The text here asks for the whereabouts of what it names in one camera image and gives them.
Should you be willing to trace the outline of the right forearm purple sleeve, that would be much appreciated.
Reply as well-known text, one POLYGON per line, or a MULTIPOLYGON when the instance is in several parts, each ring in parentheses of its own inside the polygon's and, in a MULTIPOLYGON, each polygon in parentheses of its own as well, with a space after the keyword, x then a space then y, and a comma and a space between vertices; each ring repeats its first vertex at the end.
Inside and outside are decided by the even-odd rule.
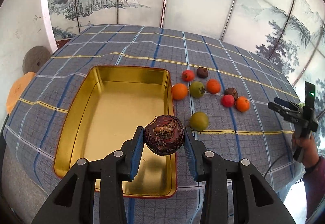
POLYGON ((315 166, 307 168, 303 175, 307 201, 307 219, 315 212, 324 197, 324 158, 319 157, 315 166))

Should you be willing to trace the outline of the person right hand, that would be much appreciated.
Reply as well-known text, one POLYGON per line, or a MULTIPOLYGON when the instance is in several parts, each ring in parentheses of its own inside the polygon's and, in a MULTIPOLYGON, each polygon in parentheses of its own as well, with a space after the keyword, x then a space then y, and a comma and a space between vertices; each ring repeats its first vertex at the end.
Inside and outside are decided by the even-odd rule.
POLYGON ((312 133, 307 138, 298 138, 296 132, 292 134, 292 145, 298 146, 303 150, 302 164, 305 169, 311 168, 318 163, 319 155, 315 138, 312 133))

